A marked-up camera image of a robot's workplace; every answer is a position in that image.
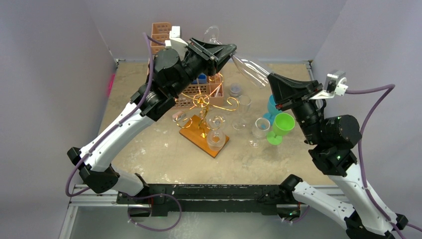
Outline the tall clear flute glass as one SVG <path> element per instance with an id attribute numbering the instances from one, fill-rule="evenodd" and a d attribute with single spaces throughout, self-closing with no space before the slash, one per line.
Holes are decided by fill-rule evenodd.
<path id="1" fill-rule="evenodd" d="M 241 95 L 238 98 L 239 106 L 235 118 L 232 121 L 232 127 L 235 130 L 242 130 L 246 127 L 245 116 L 250 109 L 251 98 L 247 95 Z"/>

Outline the small clear goblet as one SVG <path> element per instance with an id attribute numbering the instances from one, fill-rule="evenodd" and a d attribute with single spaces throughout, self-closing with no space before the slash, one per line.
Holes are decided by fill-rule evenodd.
<path id="1" fill-rule="evenodd" d="M 270 130 L 270 122 L 266 118 L 258 118 L 252 127 L 252 137 L 248 143 L 253 148 L 259 148 Z"/>

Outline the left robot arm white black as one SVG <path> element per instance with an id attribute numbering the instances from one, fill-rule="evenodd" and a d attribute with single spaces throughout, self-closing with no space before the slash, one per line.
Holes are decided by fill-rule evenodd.
<path id="1" fill-rule="evenodd" d="M 120 115 L 92 142 L 72 147 L 68 157 L 87 187 L 100 194 L 113 189 L 135 203 L 148 199 L 141 176 L 113 168 L 118 153 L 141 131 L 157 122 L 200 74 L 218 73 L 237 49 L 235 44 L 212 44 L 190 39 L 180 54 L 165 48 L 150 54 L 147 81 L 130 98 Z"/>

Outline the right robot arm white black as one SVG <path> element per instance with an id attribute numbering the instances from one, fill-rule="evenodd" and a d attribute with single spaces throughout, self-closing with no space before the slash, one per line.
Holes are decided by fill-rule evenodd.
<path id="1" fill-rule="evenodd" d="M 297 81 L 276 73 L 267 77 L 276 108 L 291 110 L 316 168 L 344 193 L 342 202 L 310 186 L 302 178 L 289 175 L 280 185 L 280 198 L 298 201 L 318 210 L 339 224 L 351 239 L 391 239 L 408 225 L 406 216 L 393 212 L 369 184 L 361 156 L 353 154 L 361 146 L 364 126 L 351 115 L 326 118 L 317 101 L 349 93 L 342 71 L 327 75 L 325 85 L 316 80 Z"/>

